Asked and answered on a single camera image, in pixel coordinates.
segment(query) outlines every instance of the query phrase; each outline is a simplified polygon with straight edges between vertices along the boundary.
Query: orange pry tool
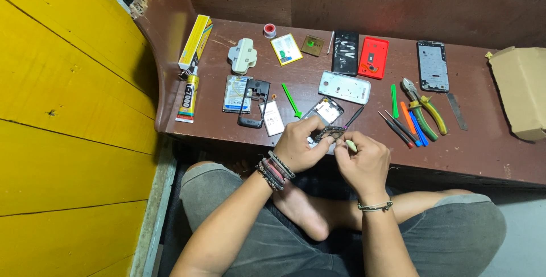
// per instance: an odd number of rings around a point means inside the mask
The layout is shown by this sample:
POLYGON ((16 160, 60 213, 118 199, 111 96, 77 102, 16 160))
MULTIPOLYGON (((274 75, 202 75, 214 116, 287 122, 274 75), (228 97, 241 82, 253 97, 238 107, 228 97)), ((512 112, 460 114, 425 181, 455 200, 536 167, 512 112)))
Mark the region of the orange pry tool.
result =
POLYGON ((408 112, 408 108, 406 107, 406 103, 404 103, 404 101, 400 101, 400 107, 402 109, 402 112, 404 113, 404 117, 406 117, 406 122, 408 123, 411 133, 417 134, 415 126, 413 126, 413 121, 411 120, 410 113, 408 112))

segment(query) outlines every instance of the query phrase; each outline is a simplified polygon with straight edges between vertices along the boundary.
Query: gray shorts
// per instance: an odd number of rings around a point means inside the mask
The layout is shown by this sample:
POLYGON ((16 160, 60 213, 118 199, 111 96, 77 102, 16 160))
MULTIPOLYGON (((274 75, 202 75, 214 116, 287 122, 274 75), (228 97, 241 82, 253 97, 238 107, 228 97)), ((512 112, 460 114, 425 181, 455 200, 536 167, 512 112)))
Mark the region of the gray shorts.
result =
MULTIPOLYGON (((182 178, 180 199, 192 231, 241 184, 238 175, 216 163, 188 171, 182 178)), ((506 235, 501 211, 480 194, 444 197, 412 220, 400 229, 421 277, 478 276, 506 235)), ((354 254, 345 257, 319 251, 262 209, 224 276, 280 277, 307 268, 350 276, 363 266, 362 258, 356 259, 354 254)))

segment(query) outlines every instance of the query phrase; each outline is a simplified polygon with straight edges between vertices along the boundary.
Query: red phone cover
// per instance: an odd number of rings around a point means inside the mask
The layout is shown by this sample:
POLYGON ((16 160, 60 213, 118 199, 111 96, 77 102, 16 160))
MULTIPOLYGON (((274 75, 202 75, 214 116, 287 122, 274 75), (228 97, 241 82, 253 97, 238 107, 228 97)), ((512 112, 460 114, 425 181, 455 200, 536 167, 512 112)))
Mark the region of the red phone cover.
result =
POLYGON ((358 74, 365 77, 381 80, 385 75, 386 54, 388 50, 389 42, 387 40, 374 37, 365 37, 364 43, 362 44, 360 63, 358 65, 358 74), (368 70, 368 63, 378 68, 378 70, 368 70))

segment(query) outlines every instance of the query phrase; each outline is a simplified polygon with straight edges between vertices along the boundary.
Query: green-handled pliers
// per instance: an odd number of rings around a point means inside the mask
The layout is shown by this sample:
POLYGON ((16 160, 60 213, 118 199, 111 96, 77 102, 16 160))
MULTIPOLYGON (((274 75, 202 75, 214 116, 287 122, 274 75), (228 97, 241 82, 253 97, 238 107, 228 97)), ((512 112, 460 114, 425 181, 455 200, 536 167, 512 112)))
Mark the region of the green-handled pliers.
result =
POLYGON ((438 135, 436 135, 436 133, 434 133, 434 131, 429 127, 428 123, 423 117, 421 106, 424 107, 434 118, 434 121, 436 121, 436 125, 438 126, 438 130, 440 130, 440 134, 446 135, 448 131, 446 123, 444 122, 438 110, 430 102, 430 99, 432 97, 427 98, 425 96, 419 96, 415 85, 413 85, 413 82, 407 78, 404 78, 402 82, 402 88, 412 100, 409 103, 409 108, 413 111, 413 114, 415 115, 415 118, 419 123, 419 127, 421 127, 421 130, 423 130, 423 133, 425 133, 425 135, 428 136, 431 141, 435 141, 438 139, 438 135))

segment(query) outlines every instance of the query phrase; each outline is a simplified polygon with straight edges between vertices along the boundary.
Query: metal ruler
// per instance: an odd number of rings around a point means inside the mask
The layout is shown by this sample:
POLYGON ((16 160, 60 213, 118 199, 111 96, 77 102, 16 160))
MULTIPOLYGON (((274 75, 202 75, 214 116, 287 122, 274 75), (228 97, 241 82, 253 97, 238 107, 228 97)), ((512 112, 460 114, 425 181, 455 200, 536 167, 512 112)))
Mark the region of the metal ruler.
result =
POLYGON ((455 99, 455 96, 453 93, 446 93, 447 100, 449 101, 449 105, 451 106, 451 109, 453 110, 453 113, 455 114, 455 118, 457 118, 457 123, 459 124, 459 128, 461 130, 468 131, 468 126, 466 125, 465 119, 462 117, 461 114, 461 107, 459 106, 459 103, 457 103, 457 100, 455 99))

